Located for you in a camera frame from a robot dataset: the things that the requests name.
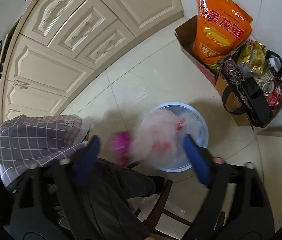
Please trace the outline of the orange rice bag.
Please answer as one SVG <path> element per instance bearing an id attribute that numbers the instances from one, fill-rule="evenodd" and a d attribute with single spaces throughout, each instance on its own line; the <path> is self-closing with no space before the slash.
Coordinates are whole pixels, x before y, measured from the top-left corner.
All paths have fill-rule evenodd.
<path id="1" fill-rule="evenodd" d="M 233 0 L 196 0 L 197 28 L 192 52 L 210 69 L 217 69 L 231 51 L 246 41 L 253 18 Z"/>

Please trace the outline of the gold foil bag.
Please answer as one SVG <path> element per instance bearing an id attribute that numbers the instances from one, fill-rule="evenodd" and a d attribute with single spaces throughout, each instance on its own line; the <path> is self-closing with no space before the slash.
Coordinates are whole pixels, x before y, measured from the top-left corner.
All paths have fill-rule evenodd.
<path id="1" fill-rule="evenodd" d="M 266 46 L 258 41 L 249 40 L 242 48 L 237 66 L 244 76 L 261 75 L 266 61 Z"/>

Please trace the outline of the white plastic bag with pink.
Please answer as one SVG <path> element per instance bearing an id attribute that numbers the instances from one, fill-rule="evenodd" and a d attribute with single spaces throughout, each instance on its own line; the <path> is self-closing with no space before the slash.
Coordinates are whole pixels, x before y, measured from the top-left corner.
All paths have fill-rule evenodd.
<path id="1" fill-rule="evenodd" d="M 152 166 L 168 163 L 177 155 L 177 136 L 190 121 L 190 114 L 176 115 L 166 108 L 144 114 L 132 132 L 131 157 Z"/>

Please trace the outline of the grey checked tablecloth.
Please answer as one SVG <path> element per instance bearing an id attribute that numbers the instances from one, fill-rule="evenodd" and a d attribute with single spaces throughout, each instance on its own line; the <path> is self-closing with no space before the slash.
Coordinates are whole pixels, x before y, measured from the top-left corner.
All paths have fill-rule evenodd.
<path id="1" fill-rule="evenodd" d="M 87 146 L 93 128 L 90 119 L 77 115 L 28 117 L 22 114 L 2 123 L 0 176 L 4 186 L 33 163 L 41 167 L 71 157 Z"/>

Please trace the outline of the magenta foil wrapper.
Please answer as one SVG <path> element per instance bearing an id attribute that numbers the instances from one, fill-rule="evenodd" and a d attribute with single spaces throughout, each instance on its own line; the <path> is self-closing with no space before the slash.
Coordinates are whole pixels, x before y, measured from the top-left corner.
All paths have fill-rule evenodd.
<path id="1" fill-rule="evenodd" d="M 110 150 L 116 155 L 117 163 L 124 167 L 131 161 L 130 156 L 131 137 L 128 131 L 116 132 L 110 141 Z"/>

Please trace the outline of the wooden chair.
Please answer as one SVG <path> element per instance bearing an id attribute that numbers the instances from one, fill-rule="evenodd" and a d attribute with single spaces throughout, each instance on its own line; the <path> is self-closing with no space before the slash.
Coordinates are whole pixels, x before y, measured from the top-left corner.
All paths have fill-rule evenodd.
<path id="1" fill-rule="evenodd" d="M 208 194 L 196 176 L 174 183 L 167 180 L 160 195 L 130 201 L 137 218 L 152 231 L 167 239 L 182 239 L 190 229 Z"/>

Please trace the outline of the blue trash bin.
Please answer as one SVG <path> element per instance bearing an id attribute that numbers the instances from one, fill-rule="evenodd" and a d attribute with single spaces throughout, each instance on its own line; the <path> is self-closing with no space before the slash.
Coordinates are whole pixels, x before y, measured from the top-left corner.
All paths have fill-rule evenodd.
<path id="1" fill-rule="evenodd" d="M 154 110 L 157 109 L 166 109 L 179 118 L 184 118 L 185 126 L 177 132 L 176 153 L 160 161 L 151 161 L 149 165 L 168 173 L 179 173 L 191 169 L 191 162 L 183 149 L 183 140 L 189 134 L 198 146 L 206 148 L 209 141 L 206 121 L 194 107 L 181 102 L 167 102 L 154 108 Z"/>

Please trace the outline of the black patterned tote bag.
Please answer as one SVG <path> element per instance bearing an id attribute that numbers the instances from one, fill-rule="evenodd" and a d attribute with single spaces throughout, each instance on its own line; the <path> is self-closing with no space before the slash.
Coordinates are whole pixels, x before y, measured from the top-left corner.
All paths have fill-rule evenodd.
<path id="1" fill-rule="evenodd" d="M 217 84 L 225 110 L 239 126 L 265 128 L 282 110 L 282 59 L 268 50 L 265 56 L 268 76 L 251 73 L 245 77 L 237 64 L 242 49 L 227 55 L 222 63 Z"/>

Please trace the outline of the lower kitchen cabinets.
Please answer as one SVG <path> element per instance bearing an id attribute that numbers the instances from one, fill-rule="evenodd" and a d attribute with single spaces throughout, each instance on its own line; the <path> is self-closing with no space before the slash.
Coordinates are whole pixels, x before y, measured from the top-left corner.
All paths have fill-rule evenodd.
<path id="1" fill-rule="evenodd" d="M 0 120 L 60 114 L 112 63 L 182 16 L 180 0 L 32 0 L 4 61 Z"/>

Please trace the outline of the cardboard box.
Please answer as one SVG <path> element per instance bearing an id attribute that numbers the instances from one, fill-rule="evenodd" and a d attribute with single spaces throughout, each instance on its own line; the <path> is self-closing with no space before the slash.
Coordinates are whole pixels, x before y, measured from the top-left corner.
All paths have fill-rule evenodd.
<path id="1" fill-rule="evenodd" d="M 215 87 L 215 89 L 218 92 L 218 89 L 221 87 L 221 84 L 223 84 L 223 81 L 221 81 L 220 84 L 217 84 L 217 80 L 218 80 L 219 74 L 221 72 L 222 63 L 223 63 L 225 58 L 221 61 L 221 64 L 217 67 L 217 69 L 210 69 L 210 68 L 208 68 L 199 59 L 196 58 L 196 56 L 192 52 L 192 47 L 193 47 L 193 44 L 194 44 L 194 41 L 195 41 L 195 37 L 196 37 L 196 28 L 197 28 L 197 16 L 194 16 L 191 19 L 187 20 L 182 25 L 180 25 L 179 27 L 177 27 L 176 30 L 175 30 L 175 35 L 177 37 L 178 42 L 180 43 L 182 52 L 204 74 L 204 76 L 208 79 L 208 81 Z M 237 49 L 242 49 L 243 46 L 248 41 L 249 40 L 247 40 L 242 45 L 240 45 L 237 48 L 235 48 L 233 51 L 235 51 Z M 269 75 L 267 73 L 267 66 L 266 66 L 266 64 L 265 64 L 265 73 L 263 75 L 264 76 L 268 76 Z M 256 80 L 259 81 L 261 79 L 261 76 L 262 75 L 257 75 Z"/>

